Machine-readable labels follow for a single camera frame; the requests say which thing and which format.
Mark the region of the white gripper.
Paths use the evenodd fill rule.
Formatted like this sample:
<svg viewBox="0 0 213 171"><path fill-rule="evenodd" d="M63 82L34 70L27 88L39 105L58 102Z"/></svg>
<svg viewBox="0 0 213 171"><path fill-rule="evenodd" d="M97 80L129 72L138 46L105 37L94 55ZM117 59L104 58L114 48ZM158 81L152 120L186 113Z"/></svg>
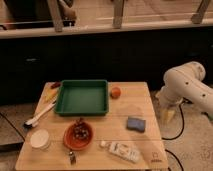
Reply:
<svg viewBox="0 0 213 171"><path fill-rule="evenodd" d="M162 119L164 123L169 123L175 115L175 111L171 110L182 102L182 97L177 93L163 89L159 92L159 104L163 110Z"/></svg>

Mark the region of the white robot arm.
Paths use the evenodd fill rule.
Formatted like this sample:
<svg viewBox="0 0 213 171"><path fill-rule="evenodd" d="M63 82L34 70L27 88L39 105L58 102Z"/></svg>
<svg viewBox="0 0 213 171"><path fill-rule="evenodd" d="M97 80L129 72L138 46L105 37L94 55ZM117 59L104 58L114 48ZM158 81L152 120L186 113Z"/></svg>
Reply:
<svg viewBox="0 0 213 171"><path fill-rule="evenodd" d="M213 121L213 88L203 83L205 75L204 66L196 61L168 69L158 95L160 105L169 109L186 98L199 106Z"/></svg>

